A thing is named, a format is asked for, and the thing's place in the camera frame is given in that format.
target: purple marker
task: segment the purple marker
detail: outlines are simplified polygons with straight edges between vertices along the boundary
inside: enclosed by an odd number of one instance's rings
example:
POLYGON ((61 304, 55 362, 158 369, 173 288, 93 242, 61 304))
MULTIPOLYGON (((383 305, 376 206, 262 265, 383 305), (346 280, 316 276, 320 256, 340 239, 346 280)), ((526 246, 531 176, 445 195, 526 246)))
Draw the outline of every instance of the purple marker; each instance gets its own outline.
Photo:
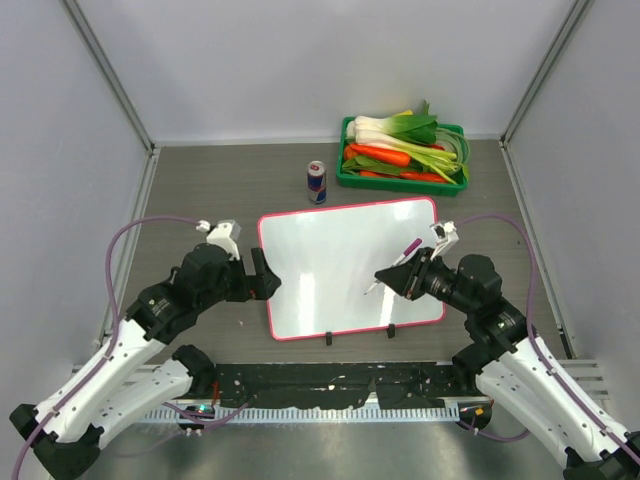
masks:
MULTIPOLYGON (((400 265, 409 255, 411 255, 411 253, 416 248, 420 246, 421 243, 422 243, 422 239, 416 238, 413 242, 411 242, 411 245, 409 245, 407 248, 404 249, 404 252, 402 252, 402 255, 396 258, 396 260, 391 264, 391 266, 395 267, 396 265, 400 265)), ((373 282, 371 286, 367 289, 367 291, 364 292, 364 294, 366 295, 367 293, 371 292, 371 290, 376 288, 376 285, 378 285, 379 283, 380 283, 380 280, 376 280, 375 282, 373 282)))

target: carrot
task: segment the carrot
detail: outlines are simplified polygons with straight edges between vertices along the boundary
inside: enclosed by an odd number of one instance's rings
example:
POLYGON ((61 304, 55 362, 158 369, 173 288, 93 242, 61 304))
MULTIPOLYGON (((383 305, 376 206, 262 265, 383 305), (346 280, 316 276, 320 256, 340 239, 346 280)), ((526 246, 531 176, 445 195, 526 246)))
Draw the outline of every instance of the carrot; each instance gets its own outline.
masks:
POLYGON ((417 172, 404 172, 400 176, 406 180, 417 180, 419 182, 431 182, 431 183, 449 183, 444 178, 436 173, 417 173, 417 172))
POLYGON ((389 165, 395 165, 396 167, 408 167, 411 161, 411 157, 406 152, 370 147, 369 145, 358 145, 357 143, 352 143, 349 147, 360 155, 366 155, 367 157, 375 158, 376 160, 388 163, 389 165))
POLYGON ((378 178, 398 178, 394 175, 387 175, 386 173, 370 172, 369 170, 360 170, 361 177, 378 177, 378 178))
POLYGON ((358 153, 353 148, 351 148, 351 145, 347 145, 346 147, 344 147, 344 154, 342 155, 342 158, 345 162, 357 156, 358 153))

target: green plastic tray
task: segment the green plastic tray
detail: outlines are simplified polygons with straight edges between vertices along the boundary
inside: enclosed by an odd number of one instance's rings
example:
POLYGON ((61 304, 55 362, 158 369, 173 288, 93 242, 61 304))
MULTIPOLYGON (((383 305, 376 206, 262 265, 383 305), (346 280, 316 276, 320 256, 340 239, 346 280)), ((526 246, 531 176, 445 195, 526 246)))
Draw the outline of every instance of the green plastic tray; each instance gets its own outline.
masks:
MULTIPOLYGON (((394 192, 411 192, 411 193, 426 193, 429 195, 444 195, 447 197, 455 197, 458 193, 469 186, 469 182, 462 174, 462 171, 456 173, 452 178, 457 185, 452 183, 429 183, 429 182, 416 182, 413 180, 403 180, 395 178, 372 178, 372 177, 356 177, 355 175, 349 175, 342 173, 342 158, 344 154, 344 147, 347 146, 347 124, 355 117, 346 117, 342 121, 342 138, 340 140, 340 154, 338 156, 338 168, 336 175, 338 177, 338 183, 343 187, 351 188, 370 188, 373 190, 391 190, 394 192)), ((464 130, 459 125, 443 125, 440 127, 457 132, 461 135, 464 134, 464 130)))

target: blue can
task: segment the blue can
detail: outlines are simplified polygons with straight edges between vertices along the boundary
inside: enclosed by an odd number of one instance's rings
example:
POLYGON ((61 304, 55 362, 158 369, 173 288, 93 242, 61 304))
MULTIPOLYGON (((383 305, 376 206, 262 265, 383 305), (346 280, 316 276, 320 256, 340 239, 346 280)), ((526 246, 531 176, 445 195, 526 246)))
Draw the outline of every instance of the blue can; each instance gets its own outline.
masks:
POLYGON ((307 165, 307 187, 313 203, 323 203, 327 199, 327 167, 324 163, 314 161, 307 165))

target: gray wall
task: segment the gray wall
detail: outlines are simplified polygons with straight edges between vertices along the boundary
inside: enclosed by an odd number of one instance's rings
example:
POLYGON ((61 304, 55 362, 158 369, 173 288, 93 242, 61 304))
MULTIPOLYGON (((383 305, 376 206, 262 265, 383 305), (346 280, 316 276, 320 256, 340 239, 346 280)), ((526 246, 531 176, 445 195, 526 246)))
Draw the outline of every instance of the gray wall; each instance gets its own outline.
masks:
POLYGON ((595 2, 513 142, 579 352, 640 428, 640 2, 595 2))
POLYGON ((80 0, 151 136, 335 137, 423 98, 497 138, 572 0, 80 0))
MULTIPOLYGON (((8 416, 91 353, 106 306, 110 236, 145 160, 56 1, 0 15, 0 478, 21 445, 8 416)), ((37 478, 34 461, 22 478, 37 478)))

